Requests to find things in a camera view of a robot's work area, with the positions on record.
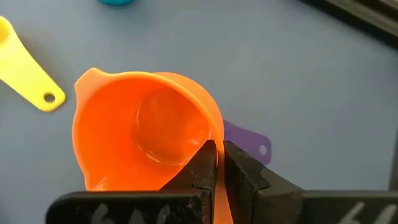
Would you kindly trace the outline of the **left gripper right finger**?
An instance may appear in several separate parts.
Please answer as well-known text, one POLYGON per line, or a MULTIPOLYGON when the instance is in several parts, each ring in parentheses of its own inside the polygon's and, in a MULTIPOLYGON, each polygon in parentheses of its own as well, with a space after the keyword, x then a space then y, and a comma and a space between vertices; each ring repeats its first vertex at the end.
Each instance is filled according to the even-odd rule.
POLYGON ((234 224, 398 224, 398 191, 304 190, 232 142, 224 149, 234 224))

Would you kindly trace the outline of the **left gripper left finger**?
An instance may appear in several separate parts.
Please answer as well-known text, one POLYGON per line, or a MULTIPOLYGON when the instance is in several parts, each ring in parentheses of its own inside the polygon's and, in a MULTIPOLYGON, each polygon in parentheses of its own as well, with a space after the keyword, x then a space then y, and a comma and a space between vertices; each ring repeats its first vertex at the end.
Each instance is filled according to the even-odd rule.
POLYGON ((49 206, 45 224, 212 224, 216 154, 208 140, 158 191, 63 195, 49 206))

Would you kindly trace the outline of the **purple measuring cup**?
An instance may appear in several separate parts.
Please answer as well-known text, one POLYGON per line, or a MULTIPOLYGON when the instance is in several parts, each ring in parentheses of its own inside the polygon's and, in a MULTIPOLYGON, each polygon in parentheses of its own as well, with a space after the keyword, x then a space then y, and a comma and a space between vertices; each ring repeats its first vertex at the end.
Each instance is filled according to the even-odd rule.
POLYGON ((241 128, 227 120, 223 124, 225 141, 233 142, 264 165, 271 163, 272 144, 267 136, 241 128))

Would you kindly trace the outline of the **orange measuring cup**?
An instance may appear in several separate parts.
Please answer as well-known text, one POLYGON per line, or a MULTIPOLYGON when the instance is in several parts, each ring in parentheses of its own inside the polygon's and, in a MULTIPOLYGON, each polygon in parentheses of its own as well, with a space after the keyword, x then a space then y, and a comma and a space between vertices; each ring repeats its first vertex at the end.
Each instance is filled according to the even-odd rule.
POLYGON ((75 93, 73 148, 88 190, 159 190, 212 140, 213 223, 233 224, 223 117, 200 84, 177 73, 91 68, 76 81, 75 93))

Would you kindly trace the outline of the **yellow measuring cup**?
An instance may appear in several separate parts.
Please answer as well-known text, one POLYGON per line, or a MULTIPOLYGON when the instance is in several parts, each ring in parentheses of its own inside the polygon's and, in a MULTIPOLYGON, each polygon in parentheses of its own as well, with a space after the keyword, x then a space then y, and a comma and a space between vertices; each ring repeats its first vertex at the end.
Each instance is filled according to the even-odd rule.
POLYGON ((57 109, 66 94, 24 47, 12 24, 0 16, 0 80, 39 110, 57 109))

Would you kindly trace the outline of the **teal measuring cup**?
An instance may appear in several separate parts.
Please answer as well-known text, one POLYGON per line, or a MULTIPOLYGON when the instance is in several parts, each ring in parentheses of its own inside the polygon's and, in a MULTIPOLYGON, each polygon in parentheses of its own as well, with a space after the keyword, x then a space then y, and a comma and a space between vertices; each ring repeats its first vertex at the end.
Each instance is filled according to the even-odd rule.
POLYGON ((123 6, 132 3, 134 0, 98 0, 102 4, 110 6, 123 6))

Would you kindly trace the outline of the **black table frame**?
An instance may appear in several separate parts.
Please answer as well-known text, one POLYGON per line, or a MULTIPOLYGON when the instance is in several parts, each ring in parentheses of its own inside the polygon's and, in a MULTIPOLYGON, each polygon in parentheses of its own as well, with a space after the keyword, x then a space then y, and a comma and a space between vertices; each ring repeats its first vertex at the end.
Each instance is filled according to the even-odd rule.
POLYGON ((398 50, 398 0, 299 0, 398 50))

